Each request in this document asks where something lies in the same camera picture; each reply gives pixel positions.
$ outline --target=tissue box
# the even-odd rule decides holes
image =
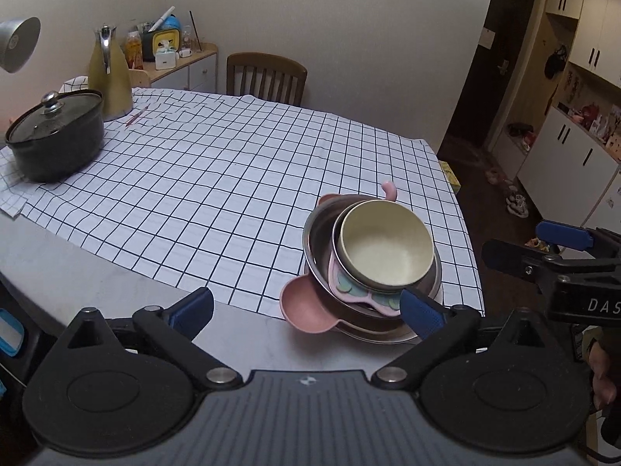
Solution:
[[[155,53],[155,69],[170,70],[177,66],[177,58],[175,51],[156,52]]]

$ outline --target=cabinet handle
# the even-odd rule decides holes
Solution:
[[[586,165],[587,161],[589,161],[589,158],[591,157],[592,153],[593,153],[593,149],[591,149],[589,153],[586,155],[585,160],[583,161],[583,166]]]

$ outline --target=yellow kettle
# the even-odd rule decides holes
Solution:
[[[88,88],[104,96],[104,121],[123,117],[133,106],[132,84],[125,54],[116,40],[116,27],[95,30],[95,48],[88,68]]]

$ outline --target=pot lid knob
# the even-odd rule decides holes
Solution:
[[[43,95],[41,103],[43,104],[43,113],[51,114],[60,110],[64,103],[58,100],[58,91],[50,91]]]

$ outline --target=silver screw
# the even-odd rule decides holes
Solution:
[[[382,382],[397,383],[404,381],[408,372],[397,366],[386,366],[376,372],[376,375]]]
[[[235,370],[222,366],[209,370],[209,372],[207,372],[207,380],[213,383],[223,384],[234,381],[237,375],[238,373]]]

